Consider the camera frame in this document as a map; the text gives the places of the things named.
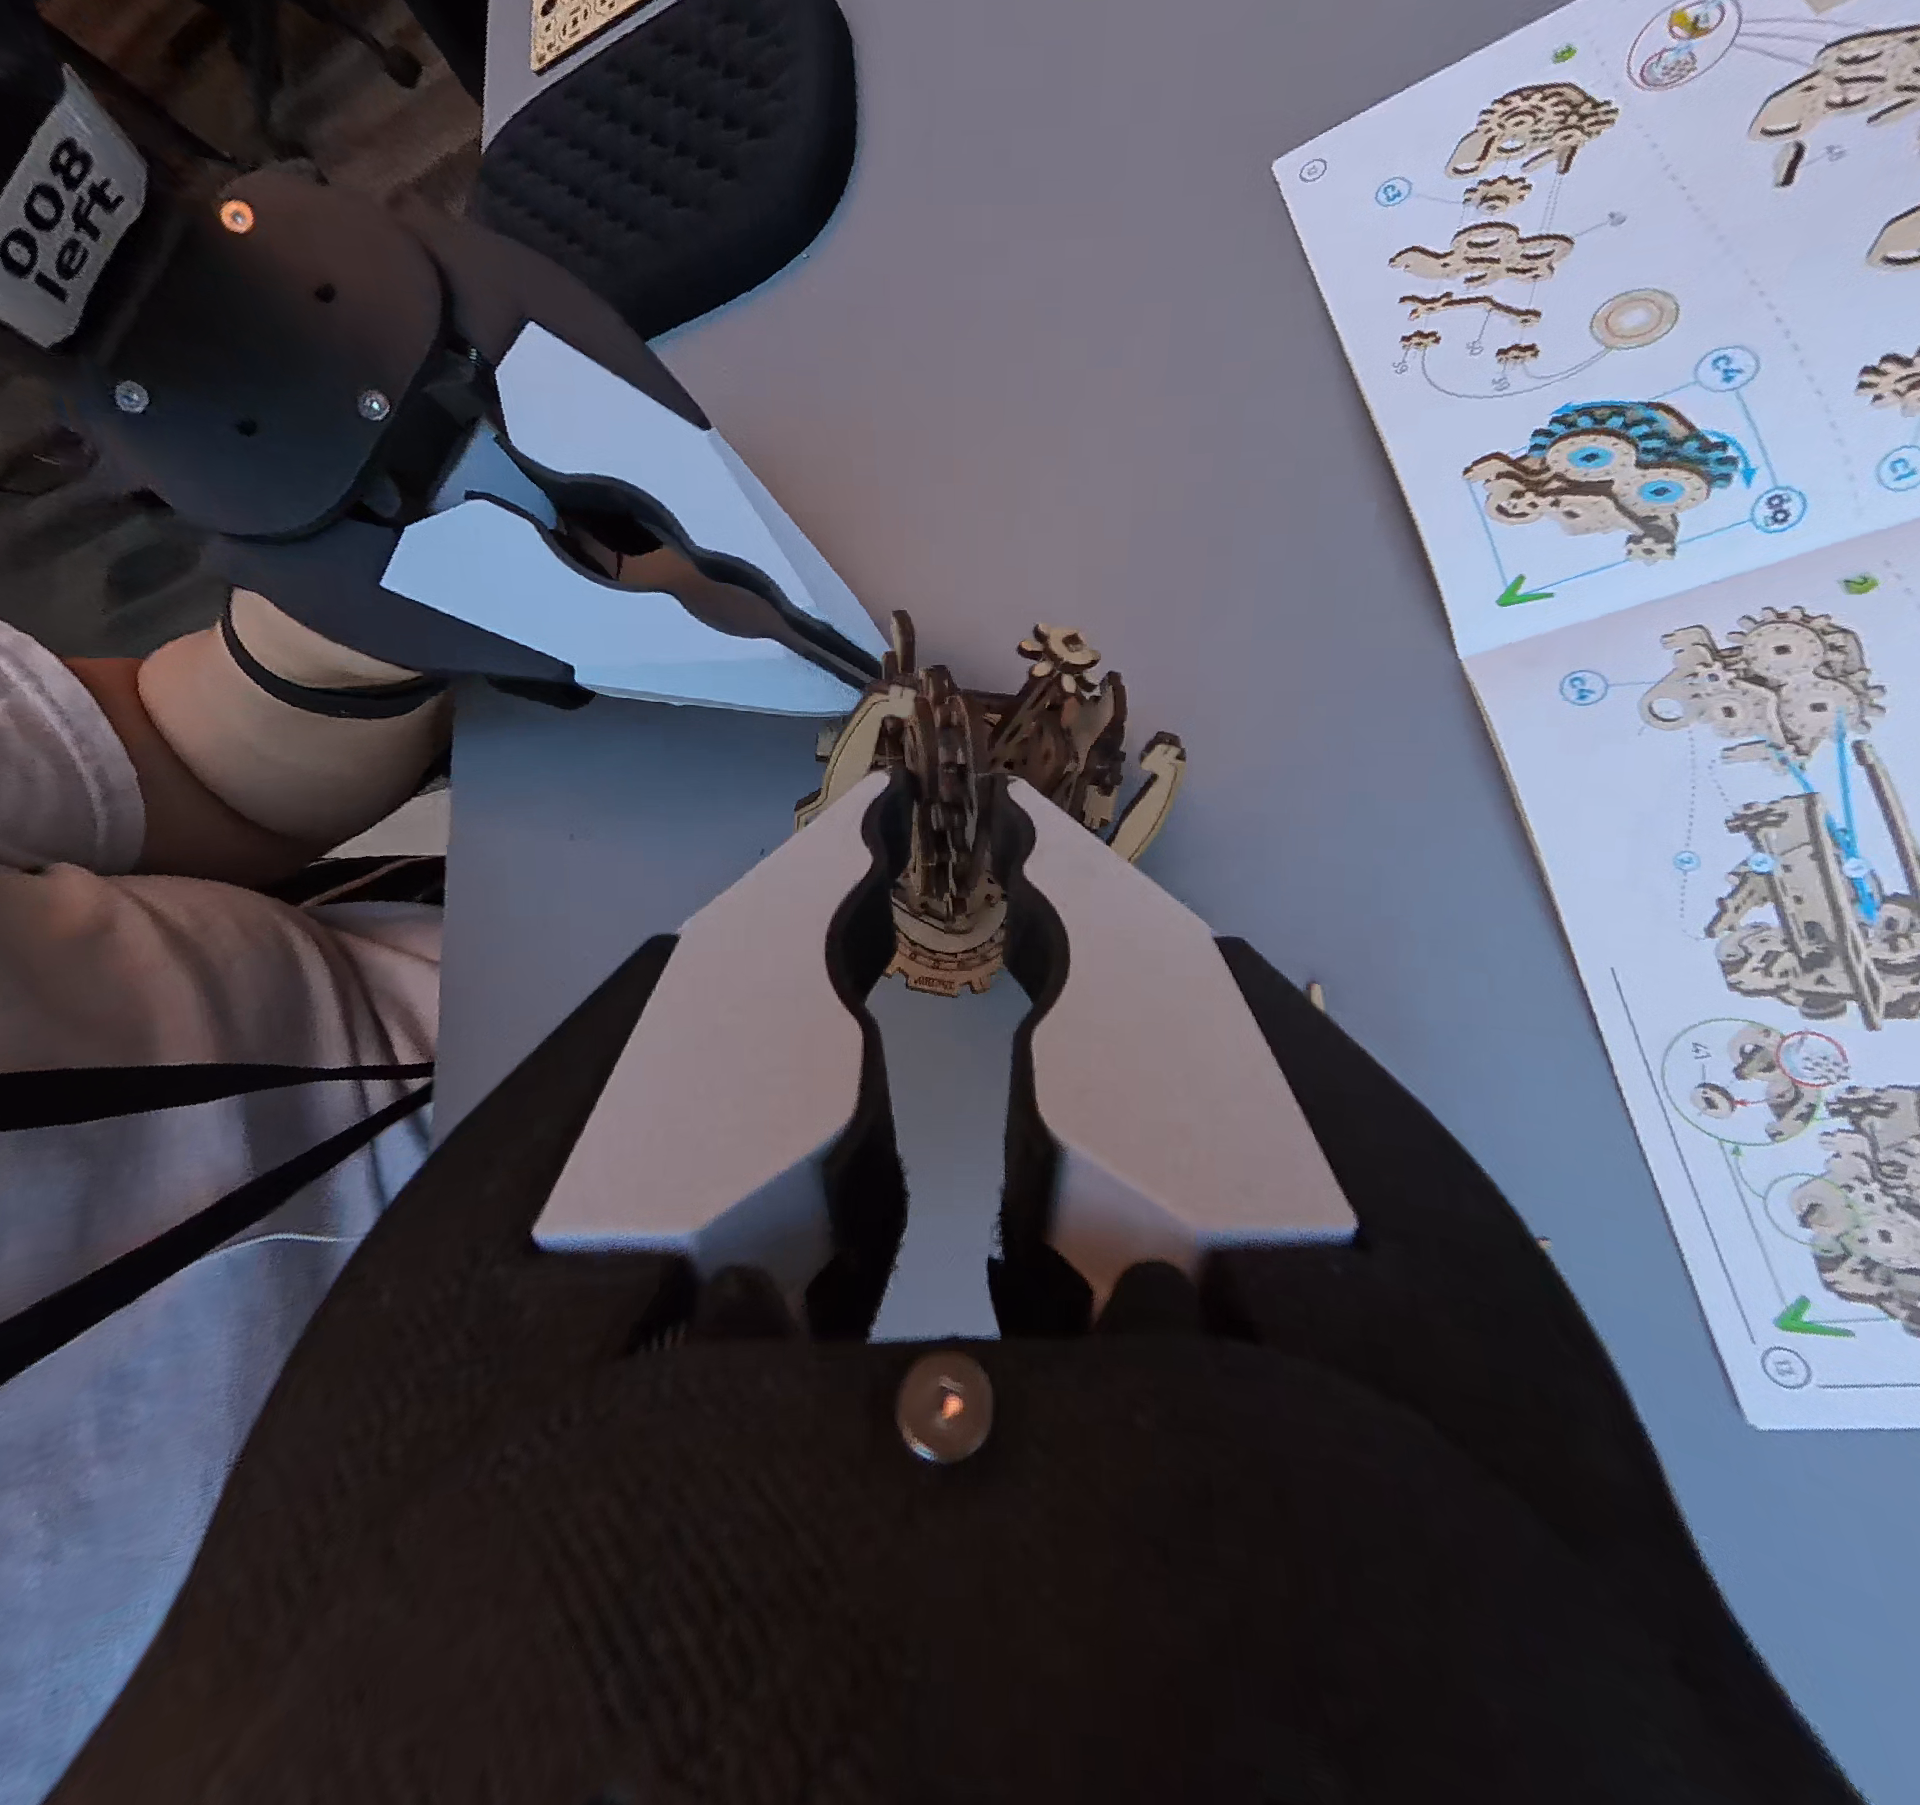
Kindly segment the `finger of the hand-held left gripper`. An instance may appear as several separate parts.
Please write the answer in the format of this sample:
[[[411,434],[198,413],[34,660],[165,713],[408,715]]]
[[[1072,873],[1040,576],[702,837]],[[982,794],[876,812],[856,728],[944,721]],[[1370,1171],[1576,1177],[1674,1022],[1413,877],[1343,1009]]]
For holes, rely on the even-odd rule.
[[[616,585],[534,512],[469,496],[399,533],[382,588],[559,660],[613,698],[839,715],[881,678],[875,655],[829,643],[829,625],[680,549],[642,554],[638,573],[642,588]]]
[[[884,636],[726,439],[537,322],[492,366],[510,458],[563,528],[636,558],[708,625],[876,678]]]

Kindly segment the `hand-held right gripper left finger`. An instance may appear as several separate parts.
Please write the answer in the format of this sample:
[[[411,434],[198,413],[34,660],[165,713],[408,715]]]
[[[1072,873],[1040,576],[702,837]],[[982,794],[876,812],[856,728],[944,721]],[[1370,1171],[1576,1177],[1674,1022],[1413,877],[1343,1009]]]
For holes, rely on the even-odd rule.
[[[680,927],[541,1249],[756,1265],[812,1332],[872,1332],[908,1188],[865,1001],[894,958],[909,809],[909,777],[863,777]]]

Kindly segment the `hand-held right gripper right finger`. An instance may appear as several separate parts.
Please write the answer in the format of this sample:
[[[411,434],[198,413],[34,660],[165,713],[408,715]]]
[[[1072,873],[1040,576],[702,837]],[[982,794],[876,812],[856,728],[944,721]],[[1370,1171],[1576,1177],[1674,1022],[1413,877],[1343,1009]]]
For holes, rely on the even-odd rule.
[[[1215,931],[1023,782],[997,798],[993,868],[1026,995],[990,1262],[1003,1337],[1084,1332],[1133,1265],[1352,1243],[1358,1210]]]

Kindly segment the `wooden model frame assembly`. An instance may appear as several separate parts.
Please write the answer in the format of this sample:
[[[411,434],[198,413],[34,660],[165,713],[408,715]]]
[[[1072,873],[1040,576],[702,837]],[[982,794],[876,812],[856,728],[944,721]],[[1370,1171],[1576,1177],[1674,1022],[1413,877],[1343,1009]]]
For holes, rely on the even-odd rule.
[[[1121,806],[1127,771],[1121,675],[1105,672],[1102,652],[1072,625],[1039,622],[1017,649],[1026,663],[1026,682],[1017,692],[961,685],[985,713],[990,770],[1026,782],[1115,854],[1139,858],[1164,830],[1184,782],[1184,740],[1170,731],[1146,740],[1139,749],[1143,783]],[[884,725],[909,706],[909,682],[924,669],[915,655],[914,616],[894,612],[891,649],[884,655],[881,679],[848,719],[818,737],[823,783],[797,803],[799,830],[872,770],[897,766],[884,757]],[[946,934],[915,922],[894,883],[894,927],[891,976],[930,995],[985,992],[1003,970],[1006,892],[997,879],[987,916],[961,934]]]

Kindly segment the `wooden gear assembly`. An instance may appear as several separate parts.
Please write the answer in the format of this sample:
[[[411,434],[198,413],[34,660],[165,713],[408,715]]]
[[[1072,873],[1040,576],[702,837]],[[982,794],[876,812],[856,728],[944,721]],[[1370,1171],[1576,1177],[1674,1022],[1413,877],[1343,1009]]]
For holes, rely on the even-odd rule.
[[[909,682],[909,706],[884,725],[884,757],[914,777],[909,855],[897,879],[908,912],[946,934],[987,916],[997,883],[997,806],[990,734],[949,666]]]

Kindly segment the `person's left forearm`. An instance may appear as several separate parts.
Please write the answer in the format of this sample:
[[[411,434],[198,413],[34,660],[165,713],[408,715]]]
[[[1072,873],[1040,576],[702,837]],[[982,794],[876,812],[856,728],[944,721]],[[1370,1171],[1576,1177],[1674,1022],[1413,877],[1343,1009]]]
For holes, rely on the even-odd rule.
[[[243,643],[297,682],[422,678],[328,642],[253,589],[229,589],[228,606]],[[411,798],[446,749],[452,694],[382,721],[301,713],[256,688],[213,625],[139,663],[110,721],[145,795],[139,865],[261,886]]]

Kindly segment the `black wristband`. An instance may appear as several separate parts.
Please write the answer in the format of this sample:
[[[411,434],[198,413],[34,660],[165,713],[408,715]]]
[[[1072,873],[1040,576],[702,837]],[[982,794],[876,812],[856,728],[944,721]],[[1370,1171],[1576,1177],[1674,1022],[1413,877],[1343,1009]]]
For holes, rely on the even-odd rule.
[[[438,675],[422,675],[408,678],[399,682],[376,682],[376,685],[350,685],[350,688],[317,688],[297,682],[289,678],[276,675],[267,669],[240,639],[232,625],[232,606],[224,606],[224,615],[219,621],[222,639],[228,643],[228,655],[240,672],[264,688],[268,698],[301,709],[301,713],[317,713],[328,719],[356,719],[356,721],[382,721],[382,719],[399,719],[408,715],[435,698],[443,698],[452,685],[447,678]]]

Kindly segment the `black wrist rest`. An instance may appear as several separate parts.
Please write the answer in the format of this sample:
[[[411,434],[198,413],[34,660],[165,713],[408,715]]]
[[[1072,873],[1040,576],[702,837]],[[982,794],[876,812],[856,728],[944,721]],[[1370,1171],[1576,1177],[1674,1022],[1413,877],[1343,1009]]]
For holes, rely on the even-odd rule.
[[[856,127],[839,0],[678,0],[501,124],[472,217],[653,339],[802,257],[844,200]]]

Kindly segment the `person's white shirt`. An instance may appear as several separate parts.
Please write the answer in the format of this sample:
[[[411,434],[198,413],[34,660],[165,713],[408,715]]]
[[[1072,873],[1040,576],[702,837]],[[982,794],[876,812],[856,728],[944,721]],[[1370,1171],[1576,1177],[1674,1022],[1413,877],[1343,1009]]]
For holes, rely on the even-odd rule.
[[[37,1798],[173,1601],[297,1340],[431,1147],[438,904],[139,865],[145,660],[4,625],[4,1314],[382,1121],[4,1383],[4,1792]]]

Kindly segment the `white instruction booklet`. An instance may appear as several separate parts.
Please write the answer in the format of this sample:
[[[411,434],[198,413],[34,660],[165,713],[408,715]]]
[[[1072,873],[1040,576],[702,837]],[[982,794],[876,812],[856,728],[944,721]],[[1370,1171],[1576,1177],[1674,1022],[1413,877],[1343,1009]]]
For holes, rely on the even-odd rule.
[[[1274,164],[1760,1428],[1918,1426],[1918,0],[1576,0]]]

